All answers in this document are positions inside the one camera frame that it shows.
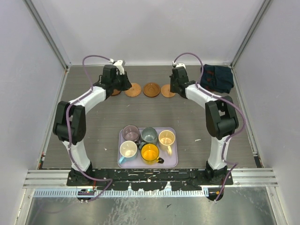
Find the dark wooden coaster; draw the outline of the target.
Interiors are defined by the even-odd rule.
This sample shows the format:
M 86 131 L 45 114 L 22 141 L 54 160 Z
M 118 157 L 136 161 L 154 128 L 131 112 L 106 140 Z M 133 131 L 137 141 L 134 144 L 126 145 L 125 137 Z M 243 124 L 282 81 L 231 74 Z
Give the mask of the dark wooden coaster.
M 160 94 L 160 86 L 155 82 L 149 82 L 144 85 L 143 93 L 149 98 L 154 98 Z
M 111 96 L 116 96 L 118 94 L 120 94 L 121 91 L 120 90 L 117 90 L 117 89 L 114 89 L 113 93 L 111 94 Z

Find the woven rattan coaster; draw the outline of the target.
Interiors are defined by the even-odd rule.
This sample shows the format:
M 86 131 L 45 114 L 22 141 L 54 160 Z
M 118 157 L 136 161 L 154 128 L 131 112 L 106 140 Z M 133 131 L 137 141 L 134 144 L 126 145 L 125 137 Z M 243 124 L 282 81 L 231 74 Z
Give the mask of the woven rattan coaster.
M 176 95 L 176 93 L 171 92 L 171 86 L 170 84 L 165 84 L 161 87 L 161 94 L 165 98 L 172 98 Z
M 124 93 L 129 97 L 137 97 L 142 91 L 141 86 L 137 83 L 131 83 L 131 84 L 132 87 L 124 91 Z

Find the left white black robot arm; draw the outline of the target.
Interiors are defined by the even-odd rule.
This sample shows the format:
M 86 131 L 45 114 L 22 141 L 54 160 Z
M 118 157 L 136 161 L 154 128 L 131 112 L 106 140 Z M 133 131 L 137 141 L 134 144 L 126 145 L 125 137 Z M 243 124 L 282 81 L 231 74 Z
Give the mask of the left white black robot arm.
M 69 102 L 60 101 L 56 108 L 53 133 L 66 147 L 72 168 L 70 177 L 88 186 L 93 181 L 105 182 L 106 179 L 94 178 L 92 163 L 87 157 L 84 137 L 86 135 L 86 114 L 97 104 L 108 99 L 114 90 L 125 91 L 132 87 L 123 61 L 105 65 L 98 82 Z

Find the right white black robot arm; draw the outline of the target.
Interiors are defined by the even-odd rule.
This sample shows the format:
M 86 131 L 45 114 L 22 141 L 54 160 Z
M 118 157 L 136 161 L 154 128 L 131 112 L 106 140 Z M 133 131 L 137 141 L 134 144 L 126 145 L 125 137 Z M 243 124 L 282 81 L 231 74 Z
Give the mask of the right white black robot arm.
M 172 68 L 170 91 L 192 100 L 205 109 L 206 128 L 211 136 L 210 156 L 206 161 L 205 178 L 215 185 L 227 174 L 227 152 L 232 135 L 239 126 L 230 96 L 221 97 L 190 81 L 183 65 Z

